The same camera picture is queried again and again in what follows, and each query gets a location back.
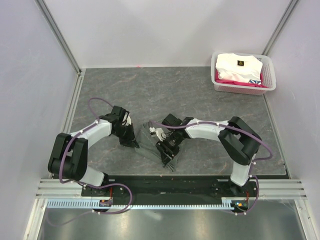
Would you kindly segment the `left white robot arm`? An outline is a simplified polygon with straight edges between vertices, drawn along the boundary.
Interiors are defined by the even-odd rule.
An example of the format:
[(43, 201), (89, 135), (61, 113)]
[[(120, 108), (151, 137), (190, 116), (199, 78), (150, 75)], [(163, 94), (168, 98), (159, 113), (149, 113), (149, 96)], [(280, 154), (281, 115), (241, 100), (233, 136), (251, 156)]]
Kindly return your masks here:
[(60, 183), (71, 181), (92, 187), (99, 197), (110, 191), (109, 176), (88, 165), (88, 151), (103, 138), (115, 136), (123, 147), (139, 148), (130, 112), (114, 106), (91, 125), (73, 133), (59, 133), (48, 162), (48, 171), (58, 176)]

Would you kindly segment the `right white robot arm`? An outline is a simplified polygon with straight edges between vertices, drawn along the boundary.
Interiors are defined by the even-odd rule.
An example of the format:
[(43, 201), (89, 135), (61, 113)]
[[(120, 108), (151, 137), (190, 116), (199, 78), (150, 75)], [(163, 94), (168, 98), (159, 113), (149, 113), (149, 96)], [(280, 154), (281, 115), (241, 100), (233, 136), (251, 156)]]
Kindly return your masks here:
[(233, 160), (229, 191), (235, 197), (247, 191), (250, 168), (259, 148), (261, 138), (241, 118), (234, 116), (225, 121), (204, 121), (194, 117), (183, 120), (172, 114), (149, 128), (158, 138), (155, 144), (163, 166), (167, 166), (180, 152), (180, 144), (186, 139), (206, 139), (222, 144)]

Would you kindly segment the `grey cloth napkin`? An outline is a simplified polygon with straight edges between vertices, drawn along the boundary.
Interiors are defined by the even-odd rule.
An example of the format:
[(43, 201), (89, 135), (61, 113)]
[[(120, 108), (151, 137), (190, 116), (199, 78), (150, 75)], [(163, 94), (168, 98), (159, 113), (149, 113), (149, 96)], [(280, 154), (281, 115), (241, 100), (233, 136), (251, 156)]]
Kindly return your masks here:
[[(148, 160), (154, 161), (156, 163), (161, 163), (162, 165), (162, 160), (161, 160), (161, 152), (159, 149), (156, 147), (157, 143), (160, 141), (157, 137), (152, 137), (150, 135), (149, 128), (151, 127), (149, 122), (145, 122), (142, 124), (140, 130), (138, 131), (136, 141), (139, 144), (139, 148), (135, 148), (135, 152), (139, 154), (142, 157), (145, 157)], [(178, 165), (178, 160), (181, 157), (181, 150), (183, 149), (183, 144), (182, 147), (179, 148), (179, 152), (177, 153), (176, 156), (172, 157), (174, 158), (174, 163), (175, 163), (175, 168), (168, 168), (172, 172), (175, 172), (177, 170), (177, 165)]]

